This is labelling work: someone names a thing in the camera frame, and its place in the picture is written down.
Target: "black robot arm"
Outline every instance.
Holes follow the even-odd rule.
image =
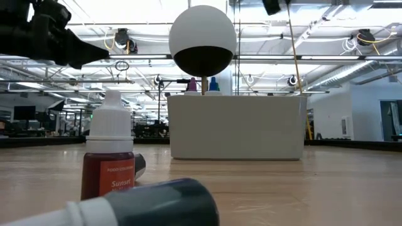
[[[35,13],[28,22],[30,4]],[[54,0],[0,1],[0,53],[53,60],[76,69],[107,58],[107,50],[83,42],[65,29],[70,19],[66,7]]]

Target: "dropper bottle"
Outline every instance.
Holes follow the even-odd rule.
[[[222,95],[219,90],[219,84],[216,82],[216,78],[211,78],[211,83],[209,83],[209,90],[205,92],[205,95]]]
[[[92,115],[82,169],[81,200],[134,186],[130,111],[121,104],[121,93],[107,90],[103,104]]]
[[[195,81],[195,78],[190,79],[188,90],[184,92],[184,95],[201,95],[200,92],[197,92],[197,82]]]

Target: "red liquid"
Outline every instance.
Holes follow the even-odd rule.
[[[82,185],[81,185],[81,200],[86,200],[90,198],[96,198],[98,196],[101,196],[104,193],[105,189],[107,191],[112,191],[112,189],[108,190],[109,188],[101,188],[101,184],[107,183],[104,181],[101,181],[101,170],[102,169],[101,165],[105,164],[114,164],[115,163],[120,163],[122,162],[121,160],[132,160],[132,169],[129,167],[129,169],[126,170],[127,167],[121,167],[121,170],[124,170],[125,173],[132,173],[133,177],[126,180],[126,181],[118,181],[115,183],[113,181],[113,185],[125,185],[126,184],[132,183],[134,184],[134,154],[132,152],[129,153],[112,153],[112,154],[92,154],[92,153],[87,153],[84,156],[84,163],[83,163],[83,168],[82,168]],[[118,176],[118,172],[113,172],[114,176]]]

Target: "ceiling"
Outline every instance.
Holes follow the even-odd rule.
[[[259,0],[244,0],[236,4],[227,0],[59,0],[72,13],[72,19],[67,25],[79,38],[95,46],[105,48],[105,43],[112,46],[112,37],[118,28],[128,28],[129,35],[138,46],[138,54],[169,54],[168,35],[175,18],[186,10],[189,5],[210,5],[226,13],[235,22],[241,47],[238,55],[291,55],[291,33],[287,12],[268,16]],[[378,48],[394,41],[400,32],[402,9],[371,8],[372,1],[364,4],[347,6],[332,6],[331,1],[294,1],[291,7],[291,22],[295,37],[297,55],[372,55],[372,46],[354,46],[352,41],[346,43],[351,35],[356,35],[359,29],[370,29],[377,40]],[[322,20],[323,16],[331,17]],[[114,47],[110,54],[125,54]],[[16,67],[23,67],[45,78],[45,71],[52,75],[51,79],[94,80],[94,83],[80,83],[77,86],[60,84],[62,89],[119,89],[119,90],[152,90],[153,79],[160,75],[165,79],[190,78],[181,71],[173,60],[131,60],[130,68],[120,73],[114,68],[116,61],[99,61],[95,66],[84,67],[81,70],[73,68],[58,68],[47,66],[33,60],[6,60]],[[305,83],[314,82],[327,73],[342,67],[343,63],[303,63],[298,65],[299,73]],[[287,79],[296,74],[296,68],[290,63],[240,63],[240,72],[246,77],[255,78],[249,84],[241,83],[241,90],[286,90],[289,89]],[[124,78],[132,83],[97,83],[97,80],[112,80]],[[171,83],[166,90],[183,90],[184,84]],[[156,94],[123,94],[132,104],[157,104]]]

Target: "black cylinder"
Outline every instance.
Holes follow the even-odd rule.
[[[119,226],[219,225],[212,195],[197,180],[189,178],[112,191],[105,198]]]
[[[137,180],[145,172],[146,162],[142,154],[134,154],[134,180]]]

